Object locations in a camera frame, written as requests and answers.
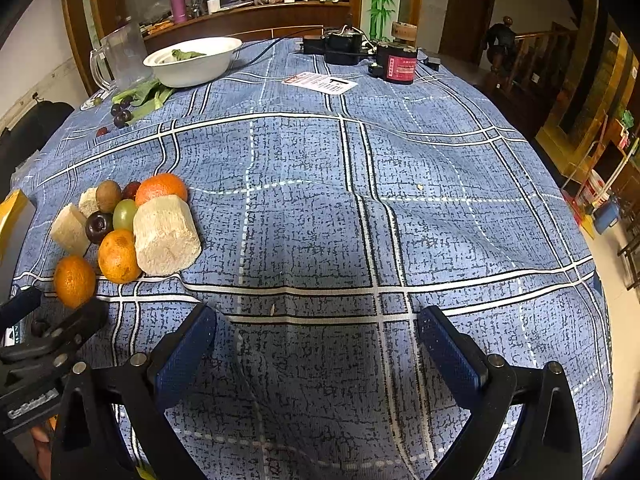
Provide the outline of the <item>orange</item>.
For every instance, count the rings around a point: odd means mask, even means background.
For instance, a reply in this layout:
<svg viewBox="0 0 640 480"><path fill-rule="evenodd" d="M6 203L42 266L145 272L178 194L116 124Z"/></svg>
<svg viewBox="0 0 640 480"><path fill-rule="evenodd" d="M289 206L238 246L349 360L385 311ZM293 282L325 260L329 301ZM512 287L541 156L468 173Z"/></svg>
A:
<svg viewBox="0 0 640 480"><path fill-rule="evenodd" d="M124 229L108 233L98 250L98 265L107 280L128 284L142 273L137 262L134 234Z"/></svg>
<svg viewBox="0 0 640 480"><path fill-rule="evenodd" d="M175 174L157 174L145 179L138 187L134 201L138 207L149 202L153 198L175 195L184 202L188 201L188 189Z"/></svg>
<svg viewBox="0 0 640 480"><path fill-rule="evenodd" d="M55 267L53 286L58 300L64 307L77 309L93 297L96 290L96 272L84 258L66 256Z"/></svg>

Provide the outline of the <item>small sugarcane piece left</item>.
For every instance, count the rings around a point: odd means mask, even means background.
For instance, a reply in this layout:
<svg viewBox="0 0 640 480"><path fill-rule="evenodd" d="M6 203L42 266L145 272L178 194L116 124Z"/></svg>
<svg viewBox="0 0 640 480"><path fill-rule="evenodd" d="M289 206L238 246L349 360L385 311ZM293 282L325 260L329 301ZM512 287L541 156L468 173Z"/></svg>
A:
<svg viewBox="0 0 640 480"><path fill-rule="evenodd" d="M50 237L66 254L82 257L90 246L86 223L87 217L75 204L69 203L52 222Z"/></svg>

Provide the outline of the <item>white yellow tray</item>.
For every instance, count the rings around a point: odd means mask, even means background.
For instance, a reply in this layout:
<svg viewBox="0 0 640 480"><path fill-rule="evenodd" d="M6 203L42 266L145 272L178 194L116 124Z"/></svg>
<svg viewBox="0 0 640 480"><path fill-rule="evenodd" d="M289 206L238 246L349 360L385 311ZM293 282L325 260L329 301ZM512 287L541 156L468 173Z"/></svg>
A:
<svg viewBox="0 0 640 480"><path fill-rule="evenodd" d="M0 210L0 300L5 302L10 298L17 260L36 208L21 190L15 190L6 196Z"/></svg>

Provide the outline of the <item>dark purple plum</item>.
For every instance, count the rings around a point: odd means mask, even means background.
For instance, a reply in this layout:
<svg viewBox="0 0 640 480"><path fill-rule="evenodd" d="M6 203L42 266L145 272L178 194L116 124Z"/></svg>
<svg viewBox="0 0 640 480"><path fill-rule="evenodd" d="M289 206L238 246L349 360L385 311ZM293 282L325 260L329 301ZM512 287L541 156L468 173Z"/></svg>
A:
<svg viewBox="0 0 640 480"><path fill-rule="evenodd" d="M107 234L110 234L113 230L113 215L108 212L98 210L90 214L86 221L86 237L91 244L101 244Z"/></svg>

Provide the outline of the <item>green grape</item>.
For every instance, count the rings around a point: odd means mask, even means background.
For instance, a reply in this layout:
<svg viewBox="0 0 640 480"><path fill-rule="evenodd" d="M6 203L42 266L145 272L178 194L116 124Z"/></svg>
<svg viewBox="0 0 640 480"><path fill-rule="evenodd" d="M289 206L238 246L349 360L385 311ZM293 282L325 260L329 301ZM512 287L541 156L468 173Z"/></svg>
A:
<svg viewBox="0 0 640 480"><path fill-rule="evenodd" d="M134 230L134 216L138 211L136 202L131 198L121 200L113 211L113 226L115 230Z"/></svg>

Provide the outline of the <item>brown kiwi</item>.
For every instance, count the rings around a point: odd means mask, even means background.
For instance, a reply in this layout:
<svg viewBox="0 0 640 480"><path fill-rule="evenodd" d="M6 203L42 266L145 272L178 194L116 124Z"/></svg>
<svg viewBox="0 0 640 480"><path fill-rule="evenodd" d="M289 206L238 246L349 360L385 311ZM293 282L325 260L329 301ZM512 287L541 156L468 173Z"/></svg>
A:
<svg viewBox="0 0 640 480"><path fill-rule="evenodd" d="M96 203L99 211L111 214L122 199L122 189L113 180L105 180L96 188Z"/></svg>

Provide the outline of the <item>red jujube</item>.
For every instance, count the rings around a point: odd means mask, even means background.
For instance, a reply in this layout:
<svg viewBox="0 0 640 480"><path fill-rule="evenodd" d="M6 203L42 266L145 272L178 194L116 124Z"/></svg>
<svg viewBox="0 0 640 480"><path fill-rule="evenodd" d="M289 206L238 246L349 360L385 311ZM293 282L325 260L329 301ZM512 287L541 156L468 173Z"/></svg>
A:
<svg viewBox="0 0 640 480"><path fill-rule="evenodd" d="M129 182L122 189L122 199L123 200L135 200L138 189L140 188L141 183L138 181Z"/></svg>

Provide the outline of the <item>black chair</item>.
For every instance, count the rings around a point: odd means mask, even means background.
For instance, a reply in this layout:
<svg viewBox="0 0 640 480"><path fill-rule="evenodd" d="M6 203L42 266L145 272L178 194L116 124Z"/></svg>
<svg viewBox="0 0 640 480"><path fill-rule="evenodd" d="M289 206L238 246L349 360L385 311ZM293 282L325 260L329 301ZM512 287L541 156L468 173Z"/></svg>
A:
<svg viewBox="0 0 640 480"><path fill-rule="evenodd" d="M10 192L10 179L15 169L39 151L53 133L74 111L64 102L38 102L12 129L1 133L0 179L1 198Z"/></svg>

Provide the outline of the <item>dark grapes by vegetable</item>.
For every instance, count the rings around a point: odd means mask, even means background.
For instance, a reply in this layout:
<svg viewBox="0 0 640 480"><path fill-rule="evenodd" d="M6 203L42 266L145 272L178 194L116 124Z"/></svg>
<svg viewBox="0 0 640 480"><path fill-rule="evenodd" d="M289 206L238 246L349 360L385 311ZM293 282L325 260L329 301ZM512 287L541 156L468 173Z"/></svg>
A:
<svg viewBox="0 0 640 480"><path fill-rule="evenodd" d="M116 128L125 128L134 120L134 114L130 110L132 96L124 96L120 101L112 104L111 115Z"/></svg>

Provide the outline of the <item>green leafy vegetable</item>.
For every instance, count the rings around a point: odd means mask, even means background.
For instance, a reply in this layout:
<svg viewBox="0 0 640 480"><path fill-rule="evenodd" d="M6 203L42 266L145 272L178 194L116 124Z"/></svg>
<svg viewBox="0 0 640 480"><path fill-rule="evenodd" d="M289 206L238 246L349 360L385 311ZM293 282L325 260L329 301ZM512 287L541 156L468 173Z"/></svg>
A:
<svg viewBox="0 0 640 480"><path fill-rule="evenodd" d="M124 96L132 96L130 110L134 114L134 120L130 122L129 125L131 125L162 108L174 92L173 88L166 87L158 79L153 78L116 94L113 96L112 104L120 101Z"/></svg>

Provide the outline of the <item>clear glass pitcher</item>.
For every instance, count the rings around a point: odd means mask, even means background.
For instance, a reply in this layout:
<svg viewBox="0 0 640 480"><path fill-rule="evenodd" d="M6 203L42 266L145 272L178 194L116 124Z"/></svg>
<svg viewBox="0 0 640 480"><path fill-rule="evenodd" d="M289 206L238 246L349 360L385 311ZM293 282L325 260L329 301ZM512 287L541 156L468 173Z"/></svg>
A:
<svg viewBox="0 0 640 480"><path fill-rule="evenodd" d="M103 37L90 52L92 78L101 90L127 90L152 77L143 63L147 55L139 25L130 22Z"/></svg>

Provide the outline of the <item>white enamel bowl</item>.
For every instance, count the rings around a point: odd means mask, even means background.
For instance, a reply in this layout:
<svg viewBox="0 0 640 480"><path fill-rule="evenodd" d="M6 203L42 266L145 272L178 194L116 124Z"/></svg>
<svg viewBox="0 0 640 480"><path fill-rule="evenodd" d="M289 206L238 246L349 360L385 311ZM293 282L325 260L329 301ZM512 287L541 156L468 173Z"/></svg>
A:
<svg viewBox="0 0 640 480"><path fill-rule="evenodd" d="M205 84L228 70L242 46L233 37L204 37L179 42L149 54L143 64L165 87L180 89Z"/></svg>

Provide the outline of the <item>white paper card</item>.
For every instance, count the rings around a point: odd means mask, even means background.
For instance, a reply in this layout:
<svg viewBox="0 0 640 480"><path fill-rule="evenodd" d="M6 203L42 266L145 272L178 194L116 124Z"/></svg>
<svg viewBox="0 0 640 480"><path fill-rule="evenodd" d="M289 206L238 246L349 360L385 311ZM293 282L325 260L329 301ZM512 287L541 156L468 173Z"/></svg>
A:
<svg viewBox="0 0 640 480"><path fill-rule="evenodd" d="M355 88L357 83L337 76L303 72L285 78L284 84L296 88L317 91L327 96L341 96Z"/></svg>

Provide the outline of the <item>pink thermos bottle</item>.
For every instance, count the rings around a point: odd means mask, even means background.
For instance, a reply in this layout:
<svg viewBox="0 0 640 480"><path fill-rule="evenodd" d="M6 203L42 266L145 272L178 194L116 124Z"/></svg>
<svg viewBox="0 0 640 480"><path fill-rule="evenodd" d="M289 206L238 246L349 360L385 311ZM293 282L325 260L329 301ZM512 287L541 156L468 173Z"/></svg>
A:
<svg viewBox="0 0 640 480"><path fill-rule="evenodd" d="M172 20L176 24L186 22L188 20L188 14L186 14L186 0L169 0L169 2Z"/></svg>

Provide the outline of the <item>wooden counter cabinet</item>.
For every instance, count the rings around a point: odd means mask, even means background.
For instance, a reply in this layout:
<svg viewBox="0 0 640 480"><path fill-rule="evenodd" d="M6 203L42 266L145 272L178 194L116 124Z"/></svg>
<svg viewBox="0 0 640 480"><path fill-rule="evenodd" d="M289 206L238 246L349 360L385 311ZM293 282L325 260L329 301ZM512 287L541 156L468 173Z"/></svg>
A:
<svg viewBox="0 0 640 480"><path fill-rule="evenodd" d="M358 27L360 17L349 3L317 1L279 3L273 6L242 6L194 18L154 32L144 40L146 52L192 39L235 37L242 41L319 36L345 24Z"/></svg>

